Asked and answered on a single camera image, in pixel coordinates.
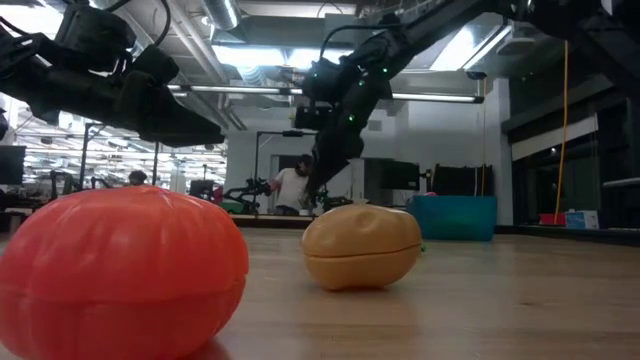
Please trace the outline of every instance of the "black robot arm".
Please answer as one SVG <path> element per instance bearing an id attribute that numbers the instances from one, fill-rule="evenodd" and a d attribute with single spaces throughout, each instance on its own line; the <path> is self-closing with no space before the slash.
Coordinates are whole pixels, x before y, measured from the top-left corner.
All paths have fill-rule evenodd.
<path id="1" fill-rule="evenodd" d="M 132 59 L 136 38 L 118 16 L 71 4 L 55 40 L 3 24 L 21 36 L 0 25 L 0 92 L 28 103 L 36 117 L 57 125 L 67 111 L 169 146 L 224 141 L 218 125 L 169 91 L 179 72 L 171 57 L 150 45 Z"/>
<path id="2" fill-rule="evenodd" d="M 617 3 L 625 7 L 624 0 Z M 640 39 L 633 16 L 609 14 L 599 0 L 448 0 L 411 23 L 387 26 L 341 58 L 339 65 L 322 58 L 313 64 L 302 84 L 311 106 L 296 113 L 304 117 L 300 123 L 321 124 L 314 128 L 315 164 L 306 188 L 312 198 L 349 159 L 361 155 L 360 133 L 378 100 L 391 98 L 389 80 L 415 55 L 484 12 L 528 21 L 550 36 L 569 40 L 628 97 L 640 101 L 640 62 L 629 61 Z M 615 36 L 617 42 L 608 45 L 606 36 Z M 316 101 L 331 108 L 315 108 Z"/>

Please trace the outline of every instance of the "man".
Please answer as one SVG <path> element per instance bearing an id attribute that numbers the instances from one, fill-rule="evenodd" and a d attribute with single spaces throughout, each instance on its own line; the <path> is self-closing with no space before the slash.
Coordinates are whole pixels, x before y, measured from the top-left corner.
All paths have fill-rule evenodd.
<path id="1" fill-rule="evenodd" d="M 280 171 L 271 183 L 271 190 L 278 191 L 276 215 L 299 215 L 305 206 L 304 188 L 313 169 L 313 158 L 302 155 L 295 168 Z"/>
<path id="2" fill-rule="evenodd" d="M 144 185 L 145 180 L 147 180 L 147 174 L 142 170 L 134 170 L 129 174 L 129 185 L 131 186 Z"/>

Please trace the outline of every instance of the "red pumpkin toy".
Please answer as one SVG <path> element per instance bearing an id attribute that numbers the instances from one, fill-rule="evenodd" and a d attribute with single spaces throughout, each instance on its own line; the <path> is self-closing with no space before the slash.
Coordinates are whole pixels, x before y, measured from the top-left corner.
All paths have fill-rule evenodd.
<path id="1" fill-rule="evenodd" d="M 68 195 L 0 258 L 0 340 L 32 360 L 176 359 L 229 321 L 247 272 L 213 204 L 151 186 Z"/>

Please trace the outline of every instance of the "monitor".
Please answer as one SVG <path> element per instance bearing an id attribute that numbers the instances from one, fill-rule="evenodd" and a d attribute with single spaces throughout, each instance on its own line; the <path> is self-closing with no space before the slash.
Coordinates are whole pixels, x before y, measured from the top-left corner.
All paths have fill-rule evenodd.
<path id="1" fill-rule="evenodd" d="M 420 190 L 420 166 L 414 163 L 384 160 L 380 188 L 393 190 Z"/>
<path id="2" fill-rule="evenodd" d="M 0 185 L 22 185 L 26 146 L 0 146 Z"/>

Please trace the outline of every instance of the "teal bin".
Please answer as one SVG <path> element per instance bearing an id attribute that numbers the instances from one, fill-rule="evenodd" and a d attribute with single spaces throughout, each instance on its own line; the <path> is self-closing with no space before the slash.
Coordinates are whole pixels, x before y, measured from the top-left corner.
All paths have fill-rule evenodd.
<path id="1" fill-rule="evenodd" d="M 422 238 L 491 241 L 498 202 L 493 196 L 425 196 L 409 199 L 407 211 L 420 225 Z"/>

